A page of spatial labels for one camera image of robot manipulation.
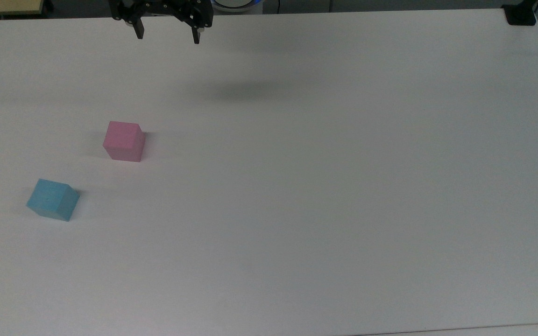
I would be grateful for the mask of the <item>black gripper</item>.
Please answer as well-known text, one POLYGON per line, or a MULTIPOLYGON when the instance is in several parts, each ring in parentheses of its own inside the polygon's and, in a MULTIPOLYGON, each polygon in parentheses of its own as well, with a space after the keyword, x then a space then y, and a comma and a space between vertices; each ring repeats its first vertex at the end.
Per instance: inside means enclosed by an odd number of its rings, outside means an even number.
POLYGON ((209 0, 110 0, 111 17, 132 25, 139 40, 143 39, 141 20, 146 14, 169 15, 191 27, 194 44, 200 44, 202 28, 213 23, 213 7, 209 0))

